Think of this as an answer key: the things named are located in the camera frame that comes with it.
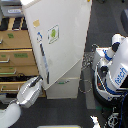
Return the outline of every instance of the cabinet drawer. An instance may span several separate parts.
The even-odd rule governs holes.
[[[0,66],[36,65],[32,49],[0,50]]]
[[[32,48],[28,31],[0,31],[0,49]]]
[[[36,66],[0,67],[0,77],[17,76],[20,73],[25,76],[39,75]]]
[[[23,82],[0,82],[0,93],[18,93]]]

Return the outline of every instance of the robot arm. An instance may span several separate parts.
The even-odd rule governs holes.
[[[7,107],[5,110],[0,110],[0,128],[7,128],[13,125],[21,115],[21,107],[29,108],[38,98],[41,86],[42,77],[34,77],[28,80],[20,89],[17,100]]]

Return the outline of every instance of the gray carpet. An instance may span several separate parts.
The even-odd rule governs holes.
[[[100,47],[111,46],[111,38],[115,33],[127,36],[120,22],[121,11],[126,7],[128,7],[127,0],[125,3],[121,0],[107,0],[104,4],[93,0],[86,52],[91,52],[92,44]],[[90,70],[83,70],[81,78],[91,80],[89,75],[87,77],[89,73]],[[80,85],[85,91],[90,86],[84,81],[81,81]],[[88,94],[79,92],[77,99],[39,98],[30,109],[23,109],[21,118],[11,128],[36,128],[41,125],[79,125],[83,128],[92,128],[91,115],[98,117],[101,128],[103,128],[105,119],[101,111],[95,109],[96,104],[92,91]]]

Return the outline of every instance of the drawer handle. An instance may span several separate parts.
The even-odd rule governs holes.
[[[9,62],[9,58],[6,61],[0,61],[0,63],[8,63]]]
[[[0,73],[0,75],[14,75],[14,74],[16,74],[16,69],[15,69],[15,71],[14,72],[3,72],[3,73]]]
[[[3,39],[0,40],[0,44],[2,44],[2,42],[3,42]]]
[[[4,86],[2,86],[1,88],[1,92],[19,92],[20,90],[20,85],[18,86],[18,89],[17,90],[3,90]]]

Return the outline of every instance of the white refrigerator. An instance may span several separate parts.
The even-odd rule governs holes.
[[[21,3],[47,98],[76,98],[92,0]]]

